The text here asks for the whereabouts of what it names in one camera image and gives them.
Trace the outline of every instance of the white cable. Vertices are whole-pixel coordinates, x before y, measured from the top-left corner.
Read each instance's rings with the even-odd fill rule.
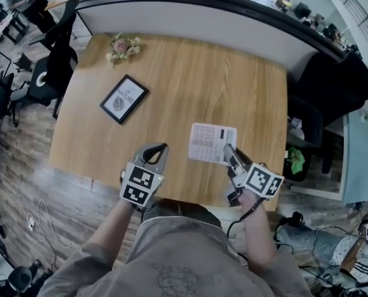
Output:
[[[39,221],[36,221],[33,214],[32,213],[28,213],[27,216],[26,216],[26,220],[27,220],[27,224],[30,224],[29,220],[28,220],[28,217],[32,217],[34,222],[40,227],[40,230],[42,232],[42,236],[43,236],[43,239],[38,239],[36,241],[36,249],[38,250],[38,252],[41,254],[41,256],[45,259],[45,256],[41,253],[40,251],[40,248],[38,247],[38,243],[39,242],[45,242],[46,241],[46,235],[45,235],[45,232],[42,230],[42,227],[41,227],[41,215],[40,215],[40,205],[41,205],[41,202],[43,202],[45,204],[45,208],[46,208],[46,213],[48,214],[48,217],[49,217],[49,222],[50,222],[50,227],[52,228],[52,231],[53,231],[53,234],[54,236],[56,237],[58,243],[64,248],[64,249],[70,249],[70,248],[79,248],[78,245],[76,244],[70,244],[68,246],[65,246],[63,245],[63,243],[60,241],[60,239],[58,238],[54,228],[53,228],[53,223],[52,223],[52,220],[51,220],[51,217],[50,217],[50,214],[49,214],[49,209],[48,209],[48,205],[46,204],[45,200],[43,199],[40,199],[39,203],[38,203],[38,208],[36,210],[37,214],[38,214],[38,220]]]

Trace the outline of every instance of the hand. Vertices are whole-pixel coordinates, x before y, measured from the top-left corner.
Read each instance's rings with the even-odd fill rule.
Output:
[[[255,203],[258,201],[260,197],[248,190],[248,189],[243,189],[242,194],[239,197],[239,202],[241,204],[241,207],[243,209],[243,211],[248,211],[252,208],[253,205],[255,205]]]

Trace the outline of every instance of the flower decoration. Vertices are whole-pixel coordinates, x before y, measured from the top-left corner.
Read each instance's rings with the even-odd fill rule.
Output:
[[[107,61],[116,64],[119,60],[128,60],[130,56],[140,52],[140,38],[125,37],[122,33],[113,36],[111,41],[111,52],[107,53]]]

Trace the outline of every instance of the black picture frame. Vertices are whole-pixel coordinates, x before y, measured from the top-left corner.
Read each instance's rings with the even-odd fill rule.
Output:
[[[107,109],[105,107],[105,103],[108,101],[108,99],[116,92],[116,90],[126,81],[129,80],[131,81],[133,84],[135,84],[136,86],[138,86],[138,88],[141,88],[143,90],[143,93],[135,100],[135,102],[133,102],[132,105],[130,105],[129,109],[124,113],[124,115],[122,115],[122,117],[119,119],[117,118],[114,114],[112,114],[112,112],[110,112],[109,109]],[[133,79],[132,77],[130,77],[129,75],[125,75],[123,76],[123,78],[118,82],[118,84],[109,92],[109,94],[107,95],[107,97],[105,97],[105,99],[100,103],[100,107],[101,109],[103,109],[105,112],[108,113],[108,115],[113,118],[116,122],[118,122],[119,124],[122,124],[124,122],[124,120],[128,117],[129,114],[131,114],[131,112],[135,109],[135,107],[140,103],[140,101],[147,95],[147,93],[149,92],[149,90],[147,88],[145,88],[143,85],[141,85],[139,82],[137,82],[135,79]]]

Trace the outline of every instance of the framed print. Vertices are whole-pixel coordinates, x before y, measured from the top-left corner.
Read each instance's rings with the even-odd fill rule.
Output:
[[[122,124],[147,93],[148,89],[129,75],[125,75],[101,102],[100,107],[116,122]]]

